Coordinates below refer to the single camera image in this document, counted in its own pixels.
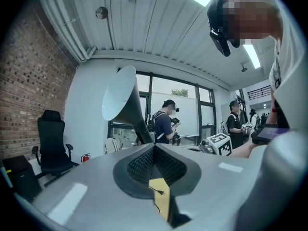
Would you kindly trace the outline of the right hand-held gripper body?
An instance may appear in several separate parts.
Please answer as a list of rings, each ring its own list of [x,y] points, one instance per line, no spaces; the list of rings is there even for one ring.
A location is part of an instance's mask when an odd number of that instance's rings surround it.
[[[208,154],[216,154],[222,156],[230,156],[232,154],[232,144],[230,136],[219,133],[203,139],[199,144],[199,148]]]

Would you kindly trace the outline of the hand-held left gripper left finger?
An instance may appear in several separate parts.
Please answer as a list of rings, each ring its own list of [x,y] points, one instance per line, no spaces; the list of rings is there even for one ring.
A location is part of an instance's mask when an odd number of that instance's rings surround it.
[[[118,161],[146,145],[96,157],[44,189],[32,205],[70,231],[170,231],[152,199],[133,198],[113,177]]]

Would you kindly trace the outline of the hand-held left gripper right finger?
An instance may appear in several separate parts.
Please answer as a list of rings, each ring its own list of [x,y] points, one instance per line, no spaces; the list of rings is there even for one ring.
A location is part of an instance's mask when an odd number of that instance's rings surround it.
[[[154,161],[170,183],[169,223],[176,231],[235,231],[259,174],[261,146],[249,158],[154,145]]]

